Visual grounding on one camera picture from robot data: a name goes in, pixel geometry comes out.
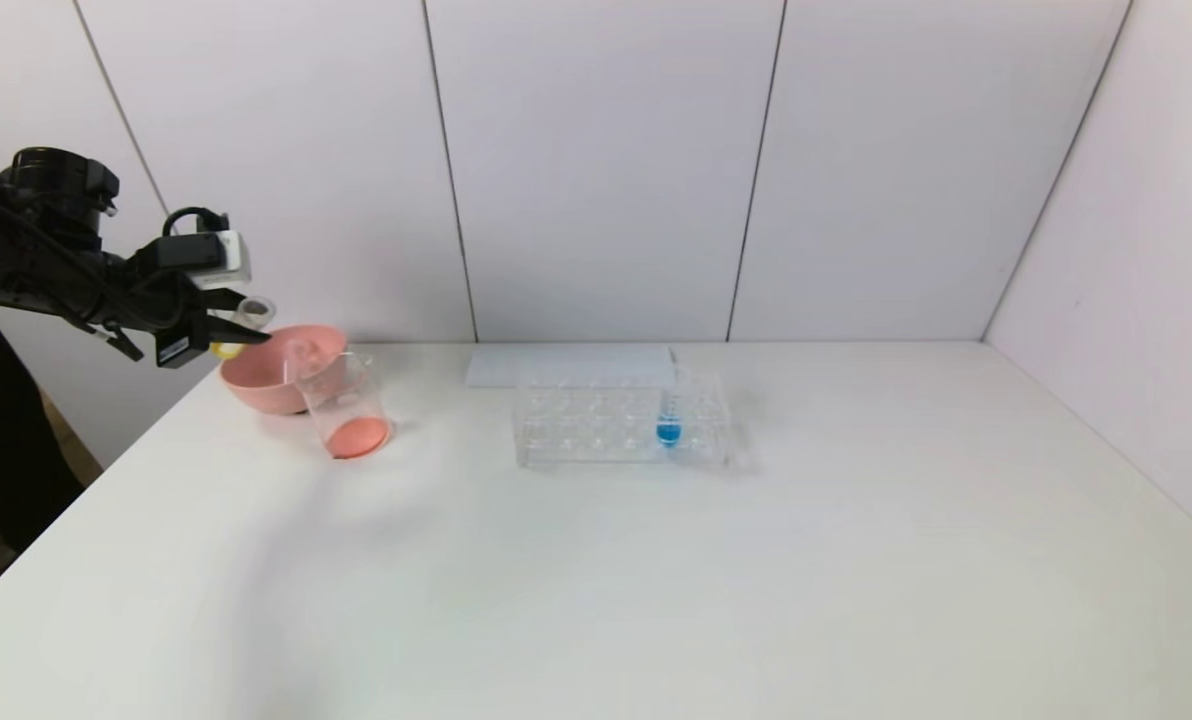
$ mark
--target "white wall panel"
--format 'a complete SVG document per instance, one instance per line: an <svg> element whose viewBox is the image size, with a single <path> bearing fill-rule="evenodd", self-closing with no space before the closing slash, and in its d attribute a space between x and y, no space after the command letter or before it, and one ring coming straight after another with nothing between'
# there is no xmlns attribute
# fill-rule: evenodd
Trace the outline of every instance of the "white wall panel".
<svg viewBox="0 0 1192 720"><path fill-rule="evenodd" d="M420 0L83 0L170 210L231 215L277 323L472 340Z"/></svg>
<svg viewBox="0 0 1192 720"><path fill-rule="evenodd" d="M0 0L0 169L17 150L55 145L106 165L120 179L103 219L103 249L128 256L160 234L164 219L122 125L70 4ZM131 339L142 364L52 316L0 308L1 331L37 383L103 465L184 397L213 366L203 356L180 370L153 362L153 339Z"/></svg>
<svg viewBox="0 0 1192 720"><path fill-rule="evenodd" d="M721 340L780 0L430 0L482 340Z"/></svg>
<svg viewBox="0 0 1192 720"><path fill-rule="evenodd" d="M1137 0L986 337L1192 514L1192 0Z"/></svg>
<svg viewBox="0 0 1192 720"><path fill-rule="evenodd" d="M789 0L733 340L976 340L1126 0Z"/></svg>

